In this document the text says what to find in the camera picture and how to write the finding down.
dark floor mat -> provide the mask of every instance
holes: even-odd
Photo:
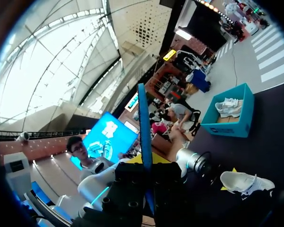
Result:
[[[253,122],[248,138],[214,136],[202,127],[189,149],[202,154],[212,153],[212,161],[238,172],[273,181],[278,188],[284,188],[284,84],[255,94]],[[189,177],[187,183],[196,184],[197,180]],[[240,202],[226,191],[199,190],[196,194],[199,206],[204,212],[217,215],[222,209],[228,209]]]

shoe sole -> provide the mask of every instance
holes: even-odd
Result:
[[[237,118],[237,117],[240,117],[241,113],[237,113],[237,114],[221,113],[220,115],[221,115],[221,118],[225,118],[225,117]]]

gray floor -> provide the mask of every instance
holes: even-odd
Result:
[[[187,102],[205,115],[212,98],[236,85],[247,83],[257,93],[284,83],[284,36],[277,25],[243,42],[228,41],[217,52],[217,61],[208,74],[212,87],[209,92],[198,91]]]

blue bin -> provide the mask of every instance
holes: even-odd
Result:
[[[225,98],[243,99],[243,106],[238,122],[216,123],[220,114],[216,110],[215,104],[223,102]],[[254,95],[246,83],[224,91],[213,97],[201,126],[212,135],[246,138],[251,126],[254,102]]]

security camera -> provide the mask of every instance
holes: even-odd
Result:
[[[25,142],[28,140],[29,140],[29,134],[27,131],[22,132],[16,139],[16,141],[21,141],[21,142]]]

